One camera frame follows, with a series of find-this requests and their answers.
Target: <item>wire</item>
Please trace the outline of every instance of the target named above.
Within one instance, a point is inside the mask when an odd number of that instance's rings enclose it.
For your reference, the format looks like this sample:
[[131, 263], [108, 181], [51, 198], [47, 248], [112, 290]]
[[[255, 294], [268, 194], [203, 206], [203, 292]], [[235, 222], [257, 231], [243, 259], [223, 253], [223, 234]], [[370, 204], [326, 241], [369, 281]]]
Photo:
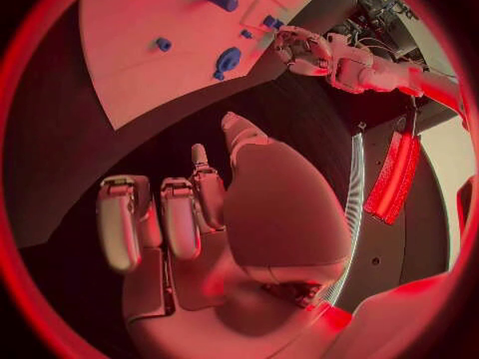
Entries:
[[[367, 44], [364, 44], [362, 41], [363, 40], [375, 40], [377, 41], [378, 43], [380, 44], [383, 44], [384, 46], [380, 46], [380, 45], [367, 45]], [[358, 40], [358, 44], [361, 44], [363, 46], [365, 46], [366, 48], [378, 48], [378, 49], [384, 49], [385, 51], [387, 52], [390, 52], [393, 56], [396, 57], [394, 51], [388, 46], [386, 45], [384, 42], [378, 40], [377, 38], [374, 38], [374, 37], [363, 37], [361, 40]], [[433, 71], [435, 71], [436, 73], [439, 73], [443, 76], [446, 76], [446, 77], [451, 77], [451, 78], [457, 78], [457, 76], [453, 75], [453, 74], [447, 74], [447, 73], [444, 73], [442, 72], [440, 69], [437, 69], [437, 68], [434, 68], [433, 66], [430, 66], [430, 65], [427, 65], [425, 62], [419, 62], [419, 61], [415, 61], [415, 60], [412, 60], [411, 58], [408, 58], [406, 56], [400, 56], [398, 58], [401, 58], [403, 60], [406, 60], [408, 62], [412, 62], [413, 64], [416, 64], [416, 65], [420, 65], [421, 67], [423, 68], [429, 68]]]

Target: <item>robotic arm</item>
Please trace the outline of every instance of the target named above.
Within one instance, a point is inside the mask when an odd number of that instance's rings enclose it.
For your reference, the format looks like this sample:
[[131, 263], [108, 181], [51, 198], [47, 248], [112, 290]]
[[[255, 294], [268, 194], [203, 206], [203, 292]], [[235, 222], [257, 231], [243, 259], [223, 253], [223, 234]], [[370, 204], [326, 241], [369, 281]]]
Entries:
[[459, 85], [446, 76], [423, 71], [421, 65], [395, 63], [375, 56], [366, 47], [348, 45], [347, 36], [328, 34], [325, 39], [296, 26], [282, 26], [274, 47], [294, 73], [325, 76], [329, 84], [350, 93], [397, 88], [414, 97], [426, 95], [457, 112], [465, 122]]

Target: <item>red light strip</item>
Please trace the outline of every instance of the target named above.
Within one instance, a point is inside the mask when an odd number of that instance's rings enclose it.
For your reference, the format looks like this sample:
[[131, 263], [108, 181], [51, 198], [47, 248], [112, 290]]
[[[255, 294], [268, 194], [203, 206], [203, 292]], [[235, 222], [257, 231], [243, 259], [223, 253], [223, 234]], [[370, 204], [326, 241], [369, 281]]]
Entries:
[[399, 215], [413, 183], [420, 152], [419, 139], [394, 132], [386, 160], [364, 210], [391, 225]]

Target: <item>robotic hand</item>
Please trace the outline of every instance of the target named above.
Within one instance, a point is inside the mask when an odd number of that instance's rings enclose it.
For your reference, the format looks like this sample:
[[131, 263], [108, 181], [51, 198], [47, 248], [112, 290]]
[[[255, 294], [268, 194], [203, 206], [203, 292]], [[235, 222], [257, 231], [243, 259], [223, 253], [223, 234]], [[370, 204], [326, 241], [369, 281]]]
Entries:
[[348, 37], [328, 34], [327, 39], [296, 26], [282, 26], [275, 51], [290, 71], [306, 76], [325, 76], [335, 88], [350, 93], [368, 89], [399, 89], [414, 97], [426, 95], [451, 108], [465, 121], [459, 85], [448, 77], [425, 72], [420, 65], [395, 63], [375, 56], [367, 48], [348, 45]]

